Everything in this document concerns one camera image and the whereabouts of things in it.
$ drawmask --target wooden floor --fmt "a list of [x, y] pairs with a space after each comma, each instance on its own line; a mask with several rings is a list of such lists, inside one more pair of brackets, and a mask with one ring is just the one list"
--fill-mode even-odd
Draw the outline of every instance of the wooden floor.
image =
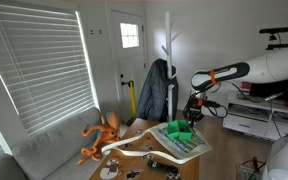
[[[184, 119], [182, 111], [176, 119]], [[272, 142], [228, 130], [222, 124], [222, 119], [207, 116], [196, 125], [213, 147], [200, 156], [200, 180], [235, 180], [238, 164], [254, 156], [266, 161], [271, 150]]]

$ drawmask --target robotic arm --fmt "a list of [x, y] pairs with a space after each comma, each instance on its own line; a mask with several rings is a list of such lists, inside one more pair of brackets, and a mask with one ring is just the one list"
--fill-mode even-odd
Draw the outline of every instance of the robotic arm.
[[[211, 71], [197, 71], [192, 77], [192, 87], [197, 92], [205, 92], [218, 82], [232, 79], [252, 83], [269, 83], [288, 79], [288, 48]], [[200, 111], [195, 112], [194, 108], [200, 110], [201, 106], [207, 105], [209, 101], [204, 102], [206, 104], [203, 104], [203, 100], [190, 97], [187, 105], [189, 107], [185, 109], [187, 112], [193, 112], [189, 113], [191, 125], [194, 118], [197, 117], [199, 120], [203, 116]], [[281, 138], [274, 143], [262, 179], [288, 179], [288, 138]]]

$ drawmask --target plush octopus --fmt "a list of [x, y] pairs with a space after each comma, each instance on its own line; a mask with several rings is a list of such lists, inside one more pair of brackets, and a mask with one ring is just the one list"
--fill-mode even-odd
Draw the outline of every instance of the plush octopus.
[[82, 129], [82, 136], [86, 137], [90, 135], [94, 130], [100, 130], [101, 133], [97, 137], [95, 143], [92, 148], [83, 148], [81, 153], [84, 155], [83, 159], [79, 160], [77, 164], [82, 164], [88, 159], [92, 158], [94, 161], [99, 161], [102, 159], [102, 154], [97, 153], [101, 144], [112, 143], [120, 140], [120, 132], [119, 127], [121, 123], [120, 116], [116, 111], [110, 110], [106, 113], [107, 123], [105, 120], [105, 116], [101, 113], [102, 125], [95, 125], [88, 129], [88, 126], [85, 126]]

